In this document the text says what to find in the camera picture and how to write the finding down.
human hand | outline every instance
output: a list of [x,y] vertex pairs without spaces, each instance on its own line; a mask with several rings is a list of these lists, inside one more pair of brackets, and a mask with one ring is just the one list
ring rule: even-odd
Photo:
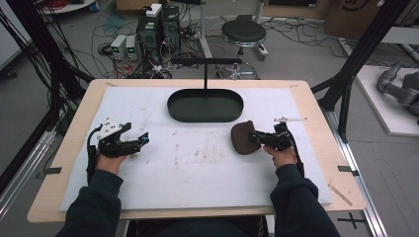
[[120,166],[126,157],[127,155],[116,157],[116,158],[109,158],[105,156],[104,154],[99,153],[96,169],[108,171],[117,175],[118,172],[120,171]]
[[264,145],[263,149],[265,150],[266,153],[272,155],[274,166],[277,169],[284,165],[296,163],[295,152],[293,151],[292,147],[279,151],[270,146]]

stool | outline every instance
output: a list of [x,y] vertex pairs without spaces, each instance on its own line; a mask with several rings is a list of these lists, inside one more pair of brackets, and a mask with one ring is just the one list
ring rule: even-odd
[[[239,46],[237,58],[241,59],[244,53],[243,47],[256,47],[265,41],[266,30],[253,21],[233,20],[222,25],[221,35],[226,41]],[[250,70],[243,70],[241,68],[243,65],[246,65]],[[233,64],[232,66],[221,65],[218,68],[218,77],[234,80],[245,79],[245,77],[257,79],[258,75],[256,70],[249,63],[242,62],[241,66],[238,64]]]

black oval tray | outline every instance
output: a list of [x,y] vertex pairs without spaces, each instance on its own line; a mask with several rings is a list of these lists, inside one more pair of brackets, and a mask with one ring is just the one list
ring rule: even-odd
[[238,119],[243,99],[226,89],[183,89],[167,101],[170,116],[183,122],[228,122]]

wooden table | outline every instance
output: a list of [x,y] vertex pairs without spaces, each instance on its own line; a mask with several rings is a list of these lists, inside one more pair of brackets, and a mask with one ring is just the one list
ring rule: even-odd
[[[62,167],[60,174],[47,175],[28,214],[31,222],[64,221],[65,212],[59,211],[66,184],[92,119],[108,87],[183,87],[202,88],[203,80],[94,80],[69,127],[51,167]],[[316,154],[333,203],[324,206],[327,211],[362,210],[366,202],[350,172],[340,172],[338,166],[347,163],[319,109],[310,88],[304,81],[281,80],[209,80],[209,88],[284,88],[290,89],[302,118],[309,118],[305,129]],[[273,214],[270,207],[229,207],[194,209],[154,209],[123,211],[121,219],[222,216],[243,214]]]

dark sleeve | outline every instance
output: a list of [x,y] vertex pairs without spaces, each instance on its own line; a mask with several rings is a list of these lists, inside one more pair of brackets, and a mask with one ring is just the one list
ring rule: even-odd
[[277,169],[278,184],[271,193],[276,236],[340,236],[323,206],[317,186],[302,178],[296,165]]
[[56,236],[115,236],[121,214],[118,198],[123,180],[107,171],[96,170],[88,187],[80,189],[70,205],[64,227]]

